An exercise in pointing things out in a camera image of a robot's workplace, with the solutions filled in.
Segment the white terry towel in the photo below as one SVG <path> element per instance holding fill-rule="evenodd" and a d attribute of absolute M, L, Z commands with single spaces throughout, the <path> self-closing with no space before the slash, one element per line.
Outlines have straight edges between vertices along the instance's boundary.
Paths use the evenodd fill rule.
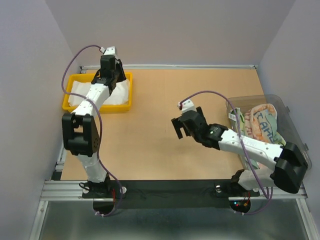
<path fill-rule="evenodd" d="M 90 82 L 74 81 L 72 84 L 72 93 L 86 96 L 90 90 Z M 130 81 L 127 79 L 116 84 L 110 97 L 104 101 L 103 105 L 123 105 L 129 99 Z M 78 106 L 84 99 L 79 96 L 69 95 L 68 103 L 70 107 Z"/>

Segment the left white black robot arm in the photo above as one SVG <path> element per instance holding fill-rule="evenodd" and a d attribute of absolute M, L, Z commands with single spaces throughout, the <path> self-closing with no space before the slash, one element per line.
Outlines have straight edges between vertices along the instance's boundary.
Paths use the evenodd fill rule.
<path fill-rule="evenodd" d="M 90 88 L 82 102 L 71 113 L 62 116 L 64 148 L 82 163 L 87 182 L 81 185 L 86 194 L 103 198 L 113 193 L 123 197 L 123 187 L 111 186 L 113 175 L 103 165 L 99 150 L 102 141 L 102 127 L 97 127 L 95 118 L 100 118 L 100 108 L 111 96 L 118 82 L 126 80 L 121 60 L 115 53 L 100 58 L 100 69 L 94 75 Z"/>

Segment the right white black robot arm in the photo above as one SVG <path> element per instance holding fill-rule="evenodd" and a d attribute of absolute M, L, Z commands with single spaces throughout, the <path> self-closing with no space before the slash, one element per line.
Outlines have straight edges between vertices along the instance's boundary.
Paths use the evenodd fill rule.
<path fill-rule="evenodd" d="M 261 163 L 260 169 L 239 170 L 232 176 L 231 192 L 242 195 L 260 187 L 277 187 L 290 194 L 298 193 L 308 169 L 298 146 L 266 143 L 246 136 L 217 123 L 208 124 L 200 107 L 184 110 L 171 120 L 179 139 L 191 136 L 204 147 L 235 153 Z"/>

